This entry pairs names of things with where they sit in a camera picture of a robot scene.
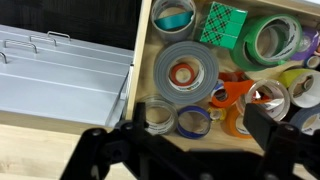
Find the metal file tray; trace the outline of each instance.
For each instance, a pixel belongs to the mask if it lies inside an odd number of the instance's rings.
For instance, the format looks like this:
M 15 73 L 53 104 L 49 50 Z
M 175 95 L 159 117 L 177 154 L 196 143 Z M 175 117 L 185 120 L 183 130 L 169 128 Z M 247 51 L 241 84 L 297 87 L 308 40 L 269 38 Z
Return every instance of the metal file tray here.
M 44 33 L 0 26 L 0 52 L 8 62 L 0 64 L 0 109 L 114 124 L 125 104 L 133 52 L 64 37 L 52 39 Z M 21 42 L 32 43 L 36 50 Z

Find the purple tape roll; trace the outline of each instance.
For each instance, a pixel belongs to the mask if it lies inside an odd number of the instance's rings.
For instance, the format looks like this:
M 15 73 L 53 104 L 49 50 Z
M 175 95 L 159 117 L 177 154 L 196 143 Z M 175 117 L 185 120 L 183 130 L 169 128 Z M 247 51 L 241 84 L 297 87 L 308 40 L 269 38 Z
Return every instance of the purple tape roll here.
M 300 48 L 291 60 L 299 61 L 309 58 L 317 49 L 319 44 L 319 33 L 316 29 L 303 28 L 303 38 L 301 39 Z

